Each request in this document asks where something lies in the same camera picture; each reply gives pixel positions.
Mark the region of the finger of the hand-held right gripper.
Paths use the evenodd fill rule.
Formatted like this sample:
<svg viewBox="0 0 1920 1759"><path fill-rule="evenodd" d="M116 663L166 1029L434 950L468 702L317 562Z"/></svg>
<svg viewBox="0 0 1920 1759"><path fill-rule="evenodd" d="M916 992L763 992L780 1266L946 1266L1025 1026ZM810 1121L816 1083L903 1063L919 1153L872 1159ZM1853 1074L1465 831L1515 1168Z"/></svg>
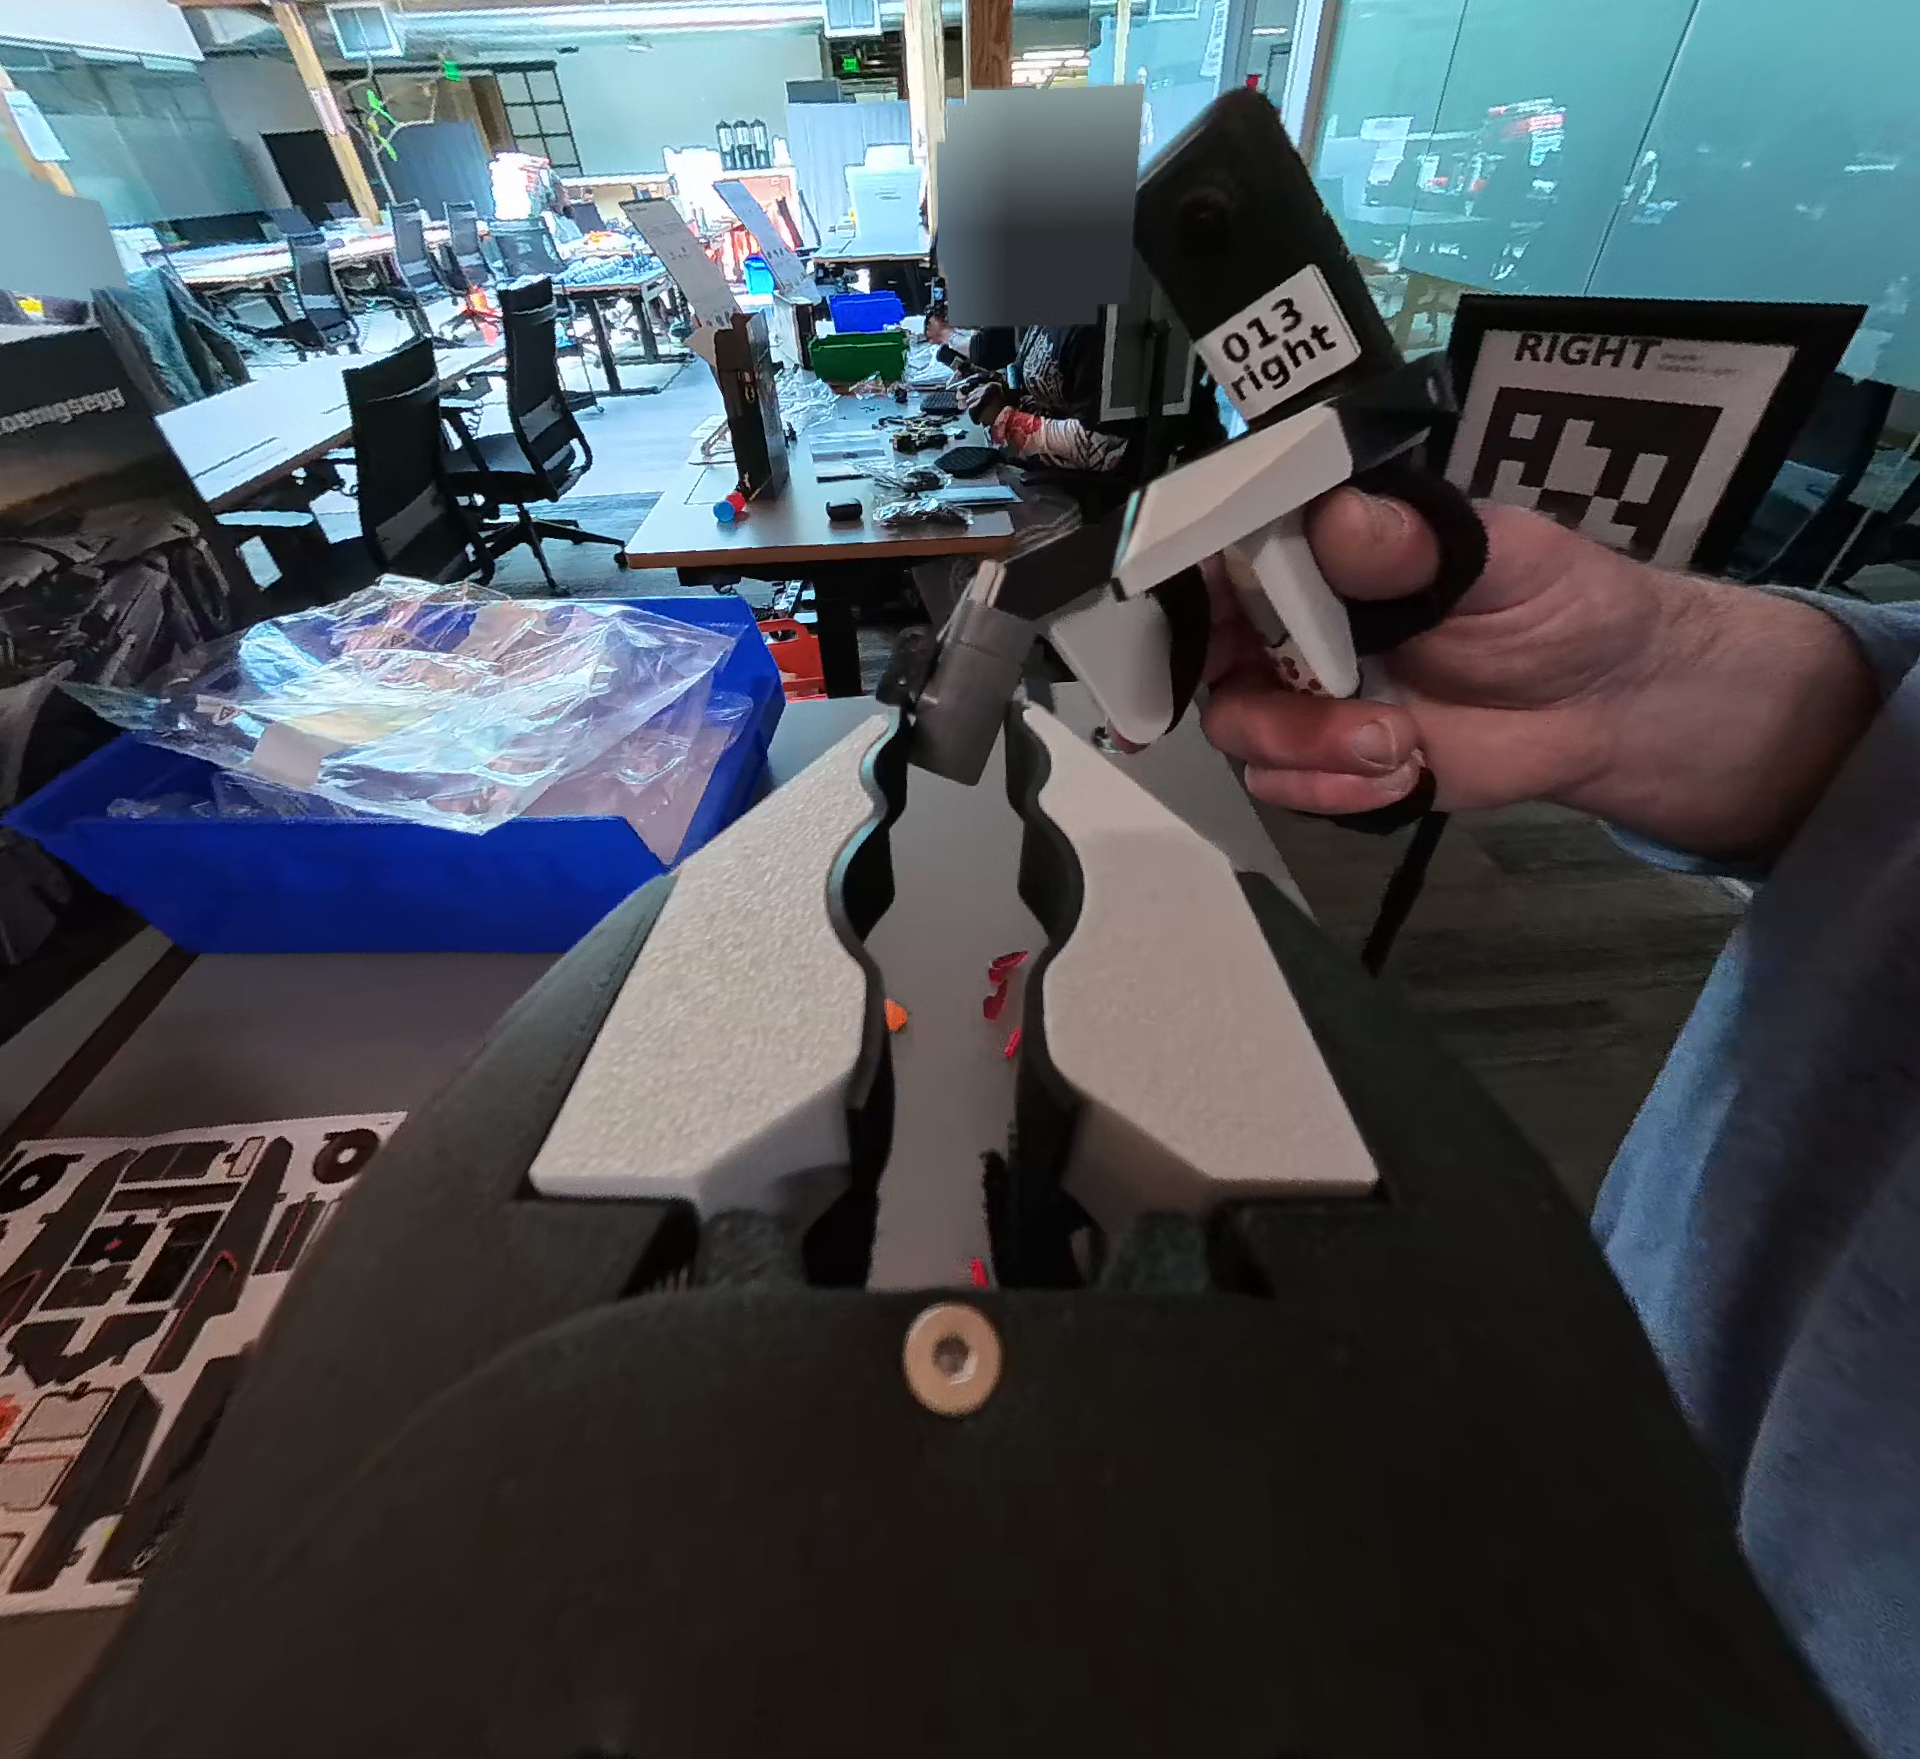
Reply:
<svg viewBox="0 0 1920 1759"><path fill-rule="evenodd" d="M1086 557L1021 554L975 573L975 676L987 702L1015 698L1038 648L1050 648L1130 746L1184 720L1205 668L1205 575L1186 566L1124 586Z"/></svg>
<svg viewBox="0 0 1920 1759"><path fill-rule="evenodd" d="M1247 432L1144 486L1116 547L1112 583L1140 596L1248 541L1353 473L1334 405L1313 405Z"/></svg>

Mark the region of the lego set box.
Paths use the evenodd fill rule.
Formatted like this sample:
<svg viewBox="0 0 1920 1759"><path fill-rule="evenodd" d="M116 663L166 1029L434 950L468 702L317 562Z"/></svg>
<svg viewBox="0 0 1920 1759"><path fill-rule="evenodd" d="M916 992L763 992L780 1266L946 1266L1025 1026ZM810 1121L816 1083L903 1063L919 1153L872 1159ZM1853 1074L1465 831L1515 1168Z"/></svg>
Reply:
<svg viewBox="0 0 1920 1759"><path fill-rule="evenodd" d="M108 336L7 329L5 778L62 682L140 684L260 614L238 547Z"/></svg>

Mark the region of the person's right forearm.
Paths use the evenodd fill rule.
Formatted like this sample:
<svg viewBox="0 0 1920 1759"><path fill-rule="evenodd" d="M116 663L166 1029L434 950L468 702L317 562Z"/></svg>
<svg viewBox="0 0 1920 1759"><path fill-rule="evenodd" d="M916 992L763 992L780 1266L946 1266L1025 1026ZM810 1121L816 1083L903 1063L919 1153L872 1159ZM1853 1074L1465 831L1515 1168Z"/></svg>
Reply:
<svg viewBox="0 0 1920 1759"><path fill-rule="evenodd" d="M1747 1562L1874 1754L1919 1752L1919 613L1802 595L1877 716L1768 862L1591 1227Z"/></svg>

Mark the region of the person's right hand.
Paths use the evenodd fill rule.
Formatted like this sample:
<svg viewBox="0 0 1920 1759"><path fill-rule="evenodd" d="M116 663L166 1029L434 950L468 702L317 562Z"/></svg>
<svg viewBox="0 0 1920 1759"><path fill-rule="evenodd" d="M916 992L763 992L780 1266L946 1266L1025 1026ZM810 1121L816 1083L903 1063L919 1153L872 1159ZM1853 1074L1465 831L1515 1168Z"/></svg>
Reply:
<svg viewBox="0 0 1920 1759"><path fill-rule="evenodd" d="M1687 854L1771 859L1883 690L1855 638L1784 595L1667 573L1517 506L1487 569L1385 662L1389 700L1284 685L1220 559L1203 724L1262 803L1356 817L1430 772L1443 811L1554 803Z"/></svg>

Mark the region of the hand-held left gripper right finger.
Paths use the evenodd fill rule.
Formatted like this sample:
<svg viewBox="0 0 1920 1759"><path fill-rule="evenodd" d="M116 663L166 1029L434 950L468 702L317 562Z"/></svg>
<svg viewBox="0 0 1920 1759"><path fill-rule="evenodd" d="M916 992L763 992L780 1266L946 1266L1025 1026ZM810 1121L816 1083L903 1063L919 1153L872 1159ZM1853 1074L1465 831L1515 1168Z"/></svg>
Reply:
<svg viewBox="0 0 1920 1759"><path fill-rule="evenodd" d="M1084 1282L1144 1219L1369 1199L1380 1168L1233 859L1047 709L1005 772L1022 985L1015 1121L989 1168L1005 1282Z"/></svg>

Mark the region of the black desk stand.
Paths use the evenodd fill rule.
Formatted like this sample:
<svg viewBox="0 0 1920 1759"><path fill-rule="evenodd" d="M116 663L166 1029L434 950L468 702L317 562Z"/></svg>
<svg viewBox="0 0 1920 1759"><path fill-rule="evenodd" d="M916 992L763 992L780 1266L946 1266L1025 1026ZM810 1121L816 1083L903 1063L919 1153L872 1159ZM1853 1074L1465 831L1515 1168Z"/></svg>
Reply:
<svg viewBox="0 0 1920 1759"><path fill-rule="evenodd" d="M744 311L713 329L713 370L725 404L744 503L778 497L788 481L778 370L765 311Z"/></svg>

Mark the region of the lego sticker sheet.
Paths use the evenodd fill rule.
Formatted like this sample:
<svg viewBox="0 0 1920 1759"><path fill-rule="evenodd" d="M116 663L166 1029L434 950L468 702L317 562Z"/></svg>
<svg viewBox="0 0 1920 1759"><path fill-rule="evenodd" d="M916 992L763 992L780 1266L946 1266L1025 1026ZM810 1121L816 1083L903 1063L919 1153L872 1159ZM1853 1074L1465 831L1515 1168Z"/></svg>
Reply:
<svg viewBox="0 0 1920 1759"><path fill-rule="evenodd" d="M402 1123L5 1148L5 1620L132 1604L294 1273Z"/></svg>

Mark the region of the black office chair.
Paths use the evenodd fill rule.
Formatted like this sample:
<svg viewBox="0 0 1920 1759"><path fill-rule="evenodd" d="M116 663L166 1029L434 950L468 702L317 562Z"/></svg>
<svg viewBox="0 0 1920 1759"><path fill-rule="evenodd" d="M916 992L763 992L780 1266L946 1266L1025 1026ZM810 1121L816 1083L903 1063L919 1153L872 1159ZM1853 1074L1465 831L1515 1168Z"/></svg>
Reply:
<svg viewBox="0 0 1920 1759"><path fill-rule="evenodd" d="M323 234L292 234L294 292L301 317L289 321L289 336L302 353L360 353L362 336Z"/></svg>
<svg viewBox="0 0 1920 1759"><path fill-rule="evenodd" d="M443 473L454 495L477 517L488 562L527 549L549 595L558 596L560 585L544 547L616 547L616 539L534 511L567 497L593 468L589 440L558 369L552 278L525 273L508 283L498 292L498 312L508 427L474 434L465 415L446 409L443 424L452 427L454 443L446 450Z"/></svg>
<svg viewBox="0 0 1920 1759"><path fill-rule="evenodd" d="M442 376L429 339L343 369L364 547L386 575L488 585L493 549L447 476Z"/></svg>

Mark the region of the framed marker tag card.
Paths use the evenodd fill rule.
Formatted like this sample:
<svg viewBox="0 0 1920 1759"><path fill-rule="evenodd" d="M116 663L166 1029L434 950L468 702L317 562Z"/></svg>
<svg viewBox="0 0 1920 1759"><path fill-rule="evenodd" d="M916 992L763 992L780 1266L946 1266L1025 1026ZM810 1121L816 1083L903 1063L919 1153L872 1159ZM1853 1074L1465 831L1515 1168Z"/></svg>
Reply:
<svg viewBox="0 0 1920 1759"><path fill-rule="evenodd" d="M1446 476L1667 570L1721 570L1865 309L1467 291Z"/></svg>

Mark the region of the dark grey lego hinge assembly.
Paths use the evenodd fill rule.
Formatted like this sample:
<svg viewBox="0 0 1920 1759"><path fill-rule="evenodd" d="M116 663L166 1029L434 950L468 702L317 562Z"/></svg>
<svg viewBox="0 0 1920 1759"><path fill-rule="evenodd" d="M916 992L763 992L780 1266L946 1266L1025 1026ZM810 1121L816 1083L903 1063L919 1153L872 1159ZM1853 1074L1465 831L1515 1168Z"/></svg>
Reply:
<svg viewBox="0 0 1920 1759"><path fill-rule="evenodd" d="M877 698L906 716L911 767L976 786L1021 691L1040 629L1005 603L1011 566L981 560L940 629L910 626Z"/></svg>

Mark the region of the crumpled clear plastic bags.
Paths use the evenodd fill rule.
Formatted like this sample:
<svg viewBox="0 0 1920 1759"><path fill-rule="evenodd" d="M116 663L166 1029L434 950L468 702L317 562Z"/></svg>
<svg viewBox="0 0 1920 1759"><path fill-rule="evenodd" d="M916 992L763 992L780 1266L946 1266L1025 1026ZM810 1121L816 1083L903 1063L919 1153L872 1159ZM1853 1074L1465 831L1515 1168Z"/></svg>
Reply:
<svg viewBox="0 0 1920 1759"><path fill-rule="evenodd" d="M633 601L515 599L386 575L203 645L132 687L64 685L157 746L111 817L384 821L482 834L618 818L677 854L746 694L738 638Z"/></svg>

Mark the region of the white office desk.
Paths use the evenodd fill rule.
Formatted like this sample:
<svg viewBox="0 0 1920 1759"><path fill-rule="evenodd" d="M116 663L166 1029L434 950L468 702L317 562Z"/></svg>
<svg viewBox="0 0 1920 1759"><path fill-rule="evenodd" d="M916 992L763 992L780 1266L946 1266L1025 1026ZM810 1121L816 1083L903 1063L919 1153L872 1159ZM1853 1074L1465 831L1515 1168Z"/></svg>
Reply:
<svg viewBox="0 0 1920 1759"><path fill-rule="evenodd" d="M349 457L349 372L382 355L311 356L162 413L155 424L213 513L237 511L285 479Z"/></svg>

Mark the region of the brown office desk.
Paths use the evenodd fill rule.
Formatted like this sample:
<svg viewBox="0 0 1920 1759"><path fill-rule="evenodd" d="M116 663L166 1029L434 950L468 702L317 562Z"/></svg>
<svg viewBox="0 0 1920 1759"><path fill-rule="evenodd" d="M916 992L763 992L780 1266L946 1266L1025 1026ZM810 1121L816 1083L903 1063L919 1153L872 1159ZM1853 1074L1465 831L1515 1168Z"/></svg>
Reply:
<svg viewBox="0 0 1920 1759"><path fill-rule="evenodd" d="M802 585L812 595L830 698L859 695L862 608L907 586L913 566L1007 552L1059 506L1052 493L1031 491L1015 468L991 461L961 479L940 473L936 497L962 493L951 518L884 521L907 500L906 479L933 468L931 457L897 445L919 418L918 400L886 388L836 395L788 448L778 493L751 497L725 521L719 506L733 495L734 468L688 468L661 486L619 559L632 570L673 570L686 586Z"/></svg>

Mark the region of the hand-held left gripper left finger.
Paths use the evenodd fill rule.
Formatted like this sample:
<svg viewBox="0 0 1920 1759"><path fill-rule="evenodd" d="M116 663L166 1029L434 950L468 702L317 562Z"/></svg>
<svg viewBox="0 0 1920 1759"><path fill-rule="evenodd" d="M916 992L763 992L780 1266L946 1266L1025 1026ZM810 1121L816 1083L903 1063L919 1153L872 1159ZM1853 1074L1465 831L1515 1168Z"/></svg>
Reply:
<svg viewBox="0 0 1920 1759"><path fill-rule="evenodd" d="M815 1282L866 1282L894 1144L886 992L903 718L848 738L686 859L531 1164L558 1199L775 1219Z"/></svg>

